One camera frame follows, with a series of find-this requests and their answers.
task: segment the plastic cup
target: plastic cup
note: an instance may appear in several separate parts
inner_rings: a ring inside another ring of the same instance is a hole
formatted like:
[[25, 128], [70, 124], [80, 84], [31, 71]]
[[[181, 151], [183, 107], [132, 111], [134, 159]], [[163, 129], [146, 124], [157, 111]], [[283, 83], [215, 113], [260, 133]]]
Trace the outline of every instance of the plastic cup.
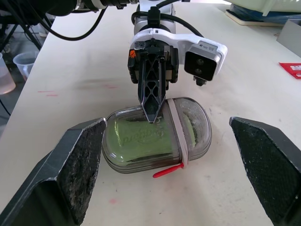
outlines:
[[5, 65], [3, 55], [0, 53], [0, 95], [12, 91], [15, 87], [16, 84]]
[[17, 65], [20, 73], [22, 74], [24, 80], [26, 81], [32, 70], [33, 64], [38, 56], [39, 52], [27, 52], [21, 53], [14, 57], [13, 62]]

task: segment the clear plastic lid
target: clear plastic lid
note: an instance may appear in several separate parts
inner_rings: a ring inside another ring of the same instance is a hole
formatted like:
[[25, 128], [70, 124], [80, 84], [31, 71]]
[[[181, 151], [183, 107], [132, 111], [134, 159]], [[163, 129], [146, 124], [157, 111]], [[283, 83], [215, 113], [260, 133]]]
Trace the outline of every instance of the clear plastic lid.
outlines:
[[212, 140], [210, 120], [203, 107], [193, 99], [174, 99], [188, 148], [188, 161], [202, 157]]
[[[203, 156], [211, 143], [204, 109], [188, 98], [174, 99], [185, 135], [189, 161]], [[103, 155], [117, 172], [133, 173], [182, 162], [182, 151], [167, 101], [155, 123], [140, 106], [113, 113], [107, 119]]]

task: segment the red handle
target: red handle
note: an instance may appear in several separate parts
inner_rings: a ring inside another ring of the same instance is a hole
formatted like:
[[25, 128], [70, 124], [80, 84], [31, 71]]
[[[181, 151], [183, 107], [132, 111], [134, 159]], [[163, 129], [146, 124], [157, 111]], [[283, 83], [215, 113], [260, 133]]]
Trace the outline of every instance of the red handle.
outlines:
[[158, 177], [161, 177], [161, 176], [164, 176], [168, 173], [171, 173], [171, 172], [174, 172], [175, 170], [179, 169], [179, 168], [183, 168], [184, 167], [184, 163], [182, 162], [180, 165], [177, 165], [177, 166], [173, 166], [173, 167], [170, 167], [168, 169], [165, 169], [165, 170], [162, 170], [158, 173], [155, 173], [152, 177], [153, 178], [158, 178]]

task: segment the red plastic tab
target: red plastic tab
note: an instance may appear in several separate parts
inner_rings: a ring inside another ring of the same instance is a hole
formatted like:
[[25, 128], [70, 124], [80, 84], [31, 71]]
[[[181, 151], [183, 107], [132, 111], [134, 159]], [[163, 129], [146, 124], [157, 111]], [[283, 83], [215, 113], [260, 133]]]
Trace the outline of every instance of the red plastic tab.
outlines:
[[301, 79], [301, 63], [279, 63], [296, 79]]
[[165, 170], [162, 170], [158, 173], [155, 173], [152, 177], [153, 178], [159, 178], [161, 176], [164, 176], [168, 173], [171, 173], [171, 172], [174, 172], [175, 170], [179, 169], [179, 168], [183, 168], [184, 167], [184, 163], [182, 162], [180, 165], [177, 165], [177, 166], [173, 166], [173, 167], [170, 167], [168, 169], [165, 169]]

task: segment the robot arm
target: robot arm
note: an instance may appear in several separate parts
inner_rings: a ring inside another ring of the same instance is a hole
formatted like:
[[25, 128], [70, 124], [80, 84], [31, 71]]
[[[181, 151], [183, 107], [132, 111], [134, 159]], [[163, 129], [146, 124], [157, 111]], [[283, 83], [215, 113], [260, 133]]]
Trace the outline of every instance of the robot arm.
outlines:
[[135, 36], [128, 58], [131, 80], [138, 84], [138, 98], [149, 122], [156, 120], [169, 82], [177, 82], [179, 65], [202, 86], [218, 73], [227, 54], [227, 47], [215, 41], [176, 34], [175, 22], [164, 18], [174, 16], [174, 7], [162, 7], [162, 15], [156, 7], [160, 2], [140, 0], [140, 13], [136, 14], [145, 16], [133, 21]]

